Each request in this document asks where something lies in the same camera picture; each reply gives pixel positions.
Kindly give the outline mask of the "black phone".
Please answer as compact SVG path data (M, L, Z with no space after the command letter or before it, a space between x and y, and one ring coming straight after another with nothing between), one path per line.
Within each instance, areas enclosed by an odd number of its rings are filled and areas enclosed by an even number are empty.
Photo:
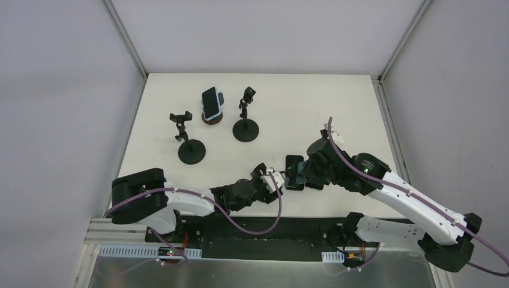
M287 155L285 158L285 189L303 191L305 185L299 178L299 165L304 161L301 155Z
M315 183L315 182L306 182L305 183L306 188L316 190L316 191L322 191L324 189L324 184L322 183Z

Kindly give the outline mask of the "black round-base phone stand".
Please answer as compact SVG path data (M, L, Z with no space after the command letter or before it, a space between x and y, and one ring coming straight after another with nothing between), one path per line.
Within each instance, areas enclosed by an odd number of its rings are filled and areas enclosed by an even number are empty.
M236 140L240 142L251 142L255 140L259 135L259 126L258 124L252 120L248 119L247 107L249 104L253 102L253 97L256 94L256 91L248 86L244 90L244 94L242 99L239 101L239 109L241 113L239 117L241 120L237 121L232 129L233 136Z

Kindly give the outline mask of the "brown-base phone holder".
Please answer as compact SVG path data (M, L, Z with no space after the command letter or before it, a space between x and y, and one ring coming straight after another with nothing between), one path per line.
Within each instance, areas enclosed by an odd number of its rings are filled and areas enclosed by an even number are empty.
M215 125L222 120L222 105L224 96L215 87L209 88L202 93L202 120L208 125Z

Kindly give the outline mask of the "blue-cased phone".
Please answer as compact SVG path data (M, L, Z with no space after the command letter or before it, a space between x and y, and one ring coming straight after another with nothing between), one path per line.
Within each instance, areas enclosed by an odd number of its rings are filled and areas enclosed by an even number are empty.
M220 96L216 87L207 89L201 94L202 115L204 120L212 121L221 115Z

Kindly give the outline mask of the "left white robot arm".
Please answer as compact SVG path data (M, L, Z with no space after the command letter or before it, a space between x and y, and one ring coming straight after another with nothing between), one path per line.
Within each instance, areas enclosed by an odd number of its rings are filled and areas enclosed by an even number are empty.
M106 212L118 225L141 223L167 240L182 238L183 227L178 213L207 217L216 212L228 217L254 202L280 201L285 178L273 168L259 164L250 179L234 184L197 190L171 182L169 186L161 168L152 168L112 181L112 206Z

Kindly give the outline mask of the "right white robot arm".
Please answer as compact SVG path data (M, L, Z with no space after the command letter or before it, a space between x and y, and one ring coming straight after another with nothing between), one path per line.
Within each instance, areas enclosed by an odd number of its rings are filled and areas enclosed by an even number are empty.
M380 159L368 153L350 156L327 137L312 143L307 155L306 160L292 165L297 170L297 184L317 190L338 185L380 201L409 220L399 223L350 212L340 228L345 244L354 246L363 241L399 246L448 272L459 272L470 261L472 236L461 227L478 233L482 219L476 214L460 214L437 204Z

